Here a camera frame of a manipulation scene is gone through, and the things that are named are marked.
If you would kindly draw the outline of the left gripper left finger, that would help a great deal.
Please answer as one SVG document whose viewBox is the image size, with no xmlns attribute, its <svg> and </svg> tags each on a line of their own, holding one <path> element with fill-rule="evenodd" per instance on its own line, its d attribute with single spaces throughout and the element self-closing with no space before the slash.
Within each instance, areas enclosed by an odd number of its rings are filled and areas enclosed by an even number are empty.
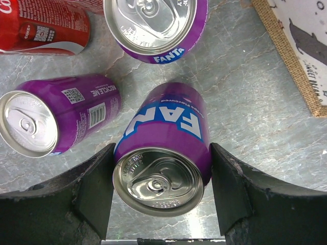
<svg viewBox="0 0 327 245">
<path fill-rule="evenodd" d="M 101 244 L 113 197 L 114 147 L 25 191 L 1 194 L 1 244 Z"/>
</svg>

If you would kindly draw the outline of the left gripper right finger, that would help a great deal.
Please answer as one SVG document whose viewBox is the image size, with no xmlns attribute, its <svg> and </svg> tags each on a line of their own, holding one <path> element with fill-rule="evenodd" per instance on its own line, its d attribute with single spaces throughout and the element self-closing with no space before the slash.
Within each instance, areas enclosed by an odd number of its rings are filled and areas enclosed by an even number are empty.
<svg viewBox="0 0 327 245">
<path fill-rule="evenodd" d="M 212 186 L 227 244 L 326 244 L 326 192 L 277 179 L 211 144 Z"/>
</svg>

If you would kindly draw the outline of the purple can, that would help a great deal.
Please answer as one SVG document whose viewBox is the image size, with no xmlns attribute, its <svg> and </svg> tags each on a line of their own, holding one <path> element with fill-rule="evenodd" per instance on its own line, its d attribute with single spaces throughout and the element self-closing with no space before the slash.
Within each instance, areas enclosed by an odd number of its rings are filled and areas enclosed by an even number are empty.
<svg viewBox="0 0 327 245">
<path fill-rule="evenodd" d="M 104 1 L 104 16 L 118 45 L 149 64 L 182 58 L 204 31 L 206 0 Z"/>
<path fill-rule="evenodd" d="M 60 155 L 115 119 L 121 104 L 101 74 L 27 81 L 1 97 L 1 137 L 30 158 Z"/>
<path fill-rule="evenodd" d="M 113 186 L 130 208 L 155 217 L 190 212 L 212 177 L 204 99 L 167 82 L 146 97 L 114 149 Z"/>
</svg>

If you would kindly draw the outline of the purple can back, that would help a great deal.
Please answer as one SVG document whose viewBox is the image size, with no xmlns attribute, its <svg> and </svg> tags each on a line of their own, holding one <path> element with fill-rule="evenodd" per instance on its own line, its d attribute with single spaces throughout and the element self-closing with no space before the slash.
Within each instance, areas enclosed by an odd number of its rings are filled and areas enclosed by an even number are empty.
<svg viewBox="0 0 327 245">
<path fill-rule="evenodd" d="M 190 212 L 212 177 L 204 99 L 167 82 L 146 97 L 114 149 L 113 186 L 130 208 L 155 217 Z"/>
</svg>

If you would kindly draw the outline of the red cola can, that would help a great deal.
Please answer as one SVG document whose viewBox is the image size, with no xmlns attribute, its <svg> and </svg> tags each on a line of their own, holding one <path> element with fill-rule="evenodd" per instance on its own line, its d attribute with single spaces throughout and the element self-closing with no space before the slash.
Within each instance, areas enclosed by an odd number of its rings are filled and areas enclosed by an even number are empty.
<svg viewBox="0 0 327 245">
<path fill-rule="evenodd" d="M 66 0 L 66 2 L 94 14 L 104 15 L 103 0 Z"/>
<path fill-rule="evenodd" d="M 1 54 L 76 55 L 89 38 L 88 14 L 65 1 L 1 1 Z"/>
</svg>

